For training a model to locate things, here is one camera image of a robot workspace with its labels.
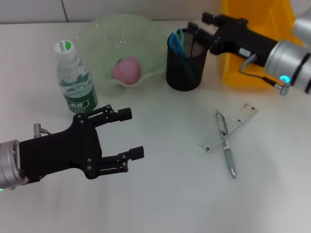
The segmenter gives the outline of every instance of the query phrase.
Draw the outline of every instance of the scissors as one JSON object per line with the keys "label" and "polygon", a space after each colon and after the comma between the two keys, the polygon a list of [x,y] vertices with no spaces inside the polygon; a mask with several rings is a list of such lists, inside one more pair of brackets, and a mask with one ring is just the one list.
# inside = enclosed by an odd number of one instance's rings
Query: scissors
{"label": "scissors", "polygon": [[185,47],[184,47],[183,30],[178,28],[178,29],[176,29],[175,32],[172,33],[172,35],[169,38],[169,46],[170,46],[171,50],[173,50],[175,53],[178,54],[178,56],[182,56],[182,57],[186,56]]}

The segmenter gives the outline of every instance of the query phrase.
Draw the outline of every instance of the yellow bin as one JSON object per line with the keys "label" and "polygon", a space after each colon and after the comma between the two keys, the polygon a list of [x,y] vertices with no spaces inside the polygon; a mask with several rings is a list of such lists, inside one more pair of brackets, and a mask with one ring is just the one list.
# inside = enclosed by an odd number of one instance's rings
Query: yellow bin
{"label": "yellow bin", "polygon": [[[249,29],[274,40],[287,39],[300,43],[291,36],[295,17],[290,0],[222,0],[222,12],[231,17],[247,19]],[[240,74],[239,68],[243,61],[244,59],[233,54],[221,56],[223,83],[235,87],[269,87],[260,79]],[[256,65],[250,65],[245,71],[277,81]]]}

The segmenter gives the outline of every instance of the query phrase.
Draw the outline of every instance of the glass bowl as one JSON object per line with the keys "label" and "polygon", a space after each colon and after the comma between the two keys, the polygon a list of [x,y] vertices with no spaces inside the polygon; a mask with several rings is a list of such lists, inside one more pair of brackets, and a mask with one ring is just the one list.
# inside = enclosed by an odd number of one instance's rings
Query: glass bowl
{"label": "glass bowl", "polygon": [[[152,20],[138,15],[116,14],[91,22],[76,35],[73,43],[96,85],[137,86],[144,79],[165,72],[166,40]],[[128,56],[136,57],[141,66],[141,77],[133,85],[111,77],[117,61]]]}

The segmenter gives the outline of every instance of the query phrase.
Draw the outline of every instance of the water bottle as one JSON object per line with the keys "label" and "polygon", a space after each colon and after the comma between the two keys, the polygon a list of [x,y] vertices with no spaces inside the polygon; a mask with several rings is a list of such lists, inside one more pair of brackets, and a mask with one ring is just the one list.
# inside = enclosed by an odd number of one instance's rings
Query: water bottle
{"label": "water bottle", "polygon": [[73,43],[61,40],[54,50],[58,61],[58,84],[69,109],[74,113],[92,111],[98,103],[93,80],[85,63],[77,56]]}

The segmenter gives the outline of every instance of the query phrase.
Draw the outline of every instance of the black mesh pen holder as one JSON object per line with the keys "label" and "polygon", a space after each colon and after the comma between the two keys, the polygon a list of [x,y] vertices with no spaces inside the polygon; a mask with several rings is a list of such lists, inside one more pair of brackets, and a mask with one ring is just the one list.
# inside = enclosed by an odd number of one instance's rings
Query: black mesh pen holder
{"label": "black mesh pen holder", "polygon": [[182,31],[185,56],[179,56],[175,51],[176,44],[173,43],[173,50],[169,45],[169,39],[167,41],[166,82],[175,90],[191,91],[201,83],[207,49],[195,43],[192,34],[188,33],[187,29]]}

